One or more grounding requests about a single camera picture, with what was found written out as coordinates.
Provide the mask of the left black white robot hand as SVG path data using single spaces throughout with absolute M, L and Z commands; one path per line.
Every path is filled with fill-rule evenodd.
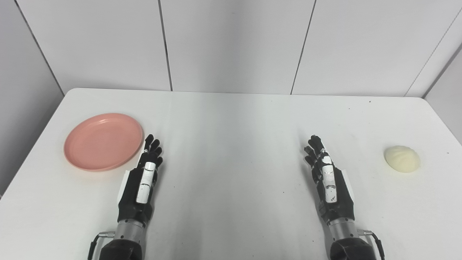
M 157 183 L 157 170 L 163 163 L 160 141 L 149 134 L 144 141 L 140 159 L 128 173 L 118 202 L 117 221 L 137 221 L 144 228 L 150 222 L 154 207 L 151 200 Z

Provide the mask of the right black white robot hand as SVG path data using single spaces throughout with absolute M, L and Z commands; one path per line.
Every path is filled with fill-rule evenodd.
M 307 153 L 305 161 L 311 167 L 312 179 L 320 199 L 318 210 L 322 219 L 327 224 L 337 219 L 355 220 L 354 202 L 344 175 L 334 165 L 321 138 L 312 135 L 304 150 Z

